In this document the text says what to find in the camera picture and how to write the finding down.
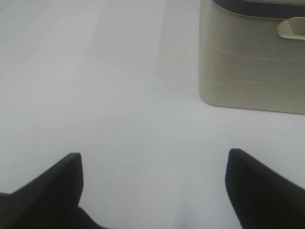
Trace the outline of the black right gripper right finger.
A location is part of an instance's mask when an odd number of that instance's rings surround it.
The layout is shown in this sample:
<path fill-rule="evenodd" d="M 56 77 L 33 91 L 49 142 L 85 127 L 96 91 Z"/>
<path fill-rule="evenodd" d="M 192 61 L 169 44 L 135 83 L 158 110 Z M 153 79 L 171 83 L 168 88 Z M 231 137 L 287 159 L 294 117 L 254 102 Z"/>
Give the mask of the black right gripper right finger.
<path fill-rule="evenodd" d="M 241 149 L 231 149 L 225 187 L 243 229 L 303 229 L 305 190 Z"/>

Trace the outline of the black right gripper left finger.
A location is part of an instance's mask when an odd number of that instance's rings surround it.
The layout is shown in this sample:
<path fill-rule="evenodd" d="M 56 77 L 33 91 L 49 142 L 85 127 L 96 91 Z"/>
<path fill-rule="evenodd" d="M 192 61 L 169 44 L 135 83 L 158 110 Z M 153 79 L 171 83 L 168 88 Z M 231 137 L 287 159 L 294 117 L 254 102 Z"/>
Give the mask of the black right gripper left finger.
<path fill-rule="evenodd" d="M 2 229 L 101 229 L 79 206 L 80 153 L 69 153 L 20 189 L 0 195 Z"/>

